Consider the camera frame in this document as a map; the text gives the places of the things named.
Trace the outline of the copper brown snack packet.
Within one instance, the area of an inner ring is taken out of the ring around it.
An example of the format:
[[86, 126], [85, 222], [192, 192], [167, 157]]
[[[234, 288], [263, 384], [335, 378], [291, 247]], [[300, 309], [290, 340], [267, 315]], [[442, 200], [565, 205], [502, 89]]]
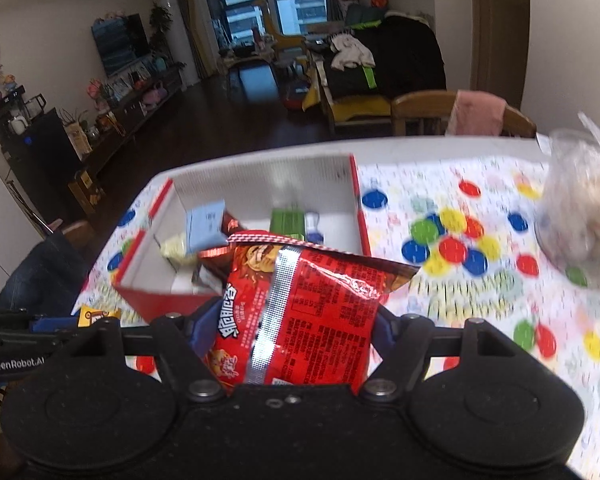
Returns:
[[[230, 237], [232, 234], [243, 231], [245, 228], [239, 221], [228, 211], [223, 214], [221, 233], [225, 237]], [[198, 252], [197, 260], [201, 268], [205, 268], [223, 285], [226, 284], [230, 270], [232, 270], [232, 262], [234, 257], [234, 248], [228, 243], [223, 245], [210, 247], [202, 252]]]

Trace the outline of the cream white snack packet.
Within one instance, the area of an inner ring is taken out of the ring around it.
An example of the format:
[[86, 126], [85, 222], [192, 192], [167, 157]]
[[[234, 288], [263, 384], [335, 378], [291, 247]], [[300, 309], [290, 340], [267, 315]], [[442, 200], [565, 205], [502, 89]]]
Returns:
[[160, 254], [174, 266], [194, 266], [198, 261], [194, 252], [191, 254], [187, 252], [186, 234], [184, 232], [165, 240], [160, 245]]

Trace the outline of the red noodle snack bag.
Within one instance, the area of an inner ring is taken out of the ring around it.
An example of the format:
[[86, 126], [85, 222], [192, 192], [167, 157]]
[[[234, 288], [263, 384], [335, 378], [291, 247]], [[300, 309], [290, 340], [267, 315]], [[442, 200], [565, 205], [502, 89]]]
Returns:
[[221, 385], [358, 391], [377, 315], [416, 268], [264, 231], [228, 244], [230, 273], [204, 355]]

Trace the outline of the light blue snack packet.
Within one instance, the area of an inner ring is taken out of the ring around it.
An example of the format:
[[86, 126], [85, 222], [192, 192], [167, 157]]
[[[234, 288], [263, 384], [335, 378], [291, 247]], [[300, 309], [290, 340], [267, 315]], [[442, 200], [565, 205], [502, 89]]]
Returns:
[[198, 254], [204, 250], [225, 246], [227, 235], [223, 232], [224, 200], [206, 203], [186, 212], [186, 254]]

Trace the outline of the white blue milk packet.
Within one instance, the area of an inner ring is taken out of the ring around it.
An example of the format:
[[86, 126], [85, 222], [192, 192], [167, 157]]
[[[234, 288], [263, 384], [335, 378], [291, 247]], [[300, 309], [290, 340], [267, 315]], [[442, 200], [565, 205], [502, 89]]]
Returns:
[[318, 228], [320, 224], [320, 215], [316, 211], [307, 211], [304, 214], [304, 224], [306, 227], [304, 228], [304, 238], [307, 242], [317, 245], [324, 244], [324, 235], [321, 230]]

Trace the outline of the green foil snack packet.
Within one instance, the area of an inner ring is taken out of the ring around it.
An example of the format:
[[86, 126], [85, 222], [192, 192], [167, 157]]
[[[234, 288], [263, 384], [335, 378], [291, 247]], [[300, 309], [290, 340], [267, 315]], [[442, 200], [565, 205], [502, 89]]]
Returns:
[[271, 212], [268, 230], [273, 234], [306, 239], [306, 215], [297, 208], [274, 208]]

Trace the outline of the clear bag of snacks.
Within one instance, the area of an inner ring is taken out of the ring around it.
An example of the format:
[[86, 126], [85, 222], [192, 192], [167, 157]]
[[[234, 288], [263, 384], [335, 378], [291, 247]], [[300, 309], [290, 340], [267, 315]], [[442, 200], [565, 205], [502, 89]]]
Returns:
[[538, 243], [554, 266], [600, 269], [600, 126], [580, 112], [580, 130], [560, 128], [550, 148], [534, 219]]

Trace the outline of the dark blue jeans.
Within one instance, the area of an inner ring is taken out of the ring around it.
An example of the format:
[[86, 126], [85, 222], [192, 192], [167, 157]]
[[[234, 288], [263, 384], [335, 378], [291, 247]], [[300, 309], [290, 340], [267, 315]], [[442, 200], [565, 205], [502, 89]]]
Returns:
[[78, 250], [54, 233], [36, 244], [0, 292], [0, 310], [64, 318], [72, 312], [90, 267]]

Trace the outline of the wooden chair with jeans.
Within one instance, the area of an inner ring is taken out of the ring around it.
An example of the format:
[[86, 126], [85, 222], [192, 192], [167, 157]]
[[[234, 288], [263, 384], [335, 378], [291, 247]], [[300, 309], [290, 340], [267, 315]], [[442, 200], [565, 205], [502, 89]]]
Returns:
[[60, 229], [61, 234], [76, 250], [87, 248], [95, 238], [95, 230], [86, 220], [73, 222]]

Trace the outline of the red cardboard box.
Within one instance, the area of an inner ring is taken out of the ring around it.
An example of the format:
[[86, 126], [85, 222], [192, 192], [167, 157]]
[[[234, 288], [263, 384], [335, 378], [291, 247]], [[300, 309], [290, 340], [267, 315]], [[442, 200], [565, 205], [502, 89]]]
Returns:
[[327, 247], [370, 254], [358, 168], [351, 154], [183, 167], [166, 177], [150, 201], [147, 223], [112, 283], [143, 321], [172, 312], [192, 313], [213, 296], [196, 292], [192, 276], [163, 258], [160, 247], [185, 231], [187, 211], [219, 200], [248, 231], [266, 231], [275, 209], [315, 211]]

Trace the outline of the dark tv console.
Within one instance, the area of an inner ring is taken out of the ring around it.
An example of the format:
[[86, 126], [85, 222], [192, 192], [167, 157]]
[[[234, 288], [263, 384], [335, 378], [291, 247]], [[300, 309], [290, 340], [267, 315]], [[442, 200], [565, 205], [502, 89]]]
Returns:
[[140, 90], [132, 90], [107, 114], [99, 115], [95, 126], [99, 136], [81, 168], [98, 174], [125, 143], [134, 141], [151, 118], [182, 94], [183, 81], [176, 67], [148, 79]]

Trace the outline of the wooden chair far side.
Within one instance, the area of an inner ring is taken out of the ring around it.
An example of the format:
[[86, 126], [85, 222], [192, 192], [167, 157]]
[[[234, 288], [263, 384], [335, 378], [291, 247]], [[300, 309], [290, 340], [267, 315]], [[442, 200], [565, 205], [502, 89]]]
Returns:
[[[395, 136], [407, 136], [407, 124], [416, 122], [416, 134], [434, 136], [446, 134], [446, 127], [457, 91], [426, 90], [404, 94], [391, 103], [391, 123]], [[531, 139], [536, 125], [520, 110], [507, 103], [502, 133], [499, 136]]]

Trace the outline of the pink cloth on chair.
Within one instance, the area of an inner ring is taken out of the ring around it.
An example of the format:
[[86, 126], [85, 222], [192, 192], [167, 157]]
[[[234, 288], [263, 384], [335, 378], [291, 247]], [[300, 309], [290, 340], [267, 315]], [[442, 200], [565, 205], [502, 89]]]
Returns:
[[448, 136], [499, 136], [507, 103], [483, 91], [458, 90], [445, 133]]

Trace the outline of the white air conditioner tower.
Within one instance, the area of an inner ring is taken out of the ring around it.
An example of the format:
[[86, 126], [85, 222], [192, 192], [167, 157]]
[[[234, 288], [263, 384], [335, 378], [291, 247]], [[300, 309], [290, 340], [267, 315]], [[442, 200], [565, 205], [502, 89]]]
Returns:
[[166, 42], [174, 61], [182, 64], [180, 73], [183, 84], [186, 88], [193, 87], [198, 84], [199, 77], [178, 0], [159, 0], [159, 3], [168, 11], [171, 18], [171, 25], [166, 32]]

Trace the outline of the television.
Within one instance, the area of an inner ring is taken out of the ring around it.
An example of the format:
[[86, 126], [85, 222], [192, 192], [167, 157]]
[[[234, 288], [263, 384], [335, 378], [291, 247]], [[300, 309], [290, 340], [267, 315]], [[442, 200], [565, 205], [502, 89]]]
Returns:
[[107, 77], [117, 75], [150, 53], [140, 14], [97, 21], [91, 31]]

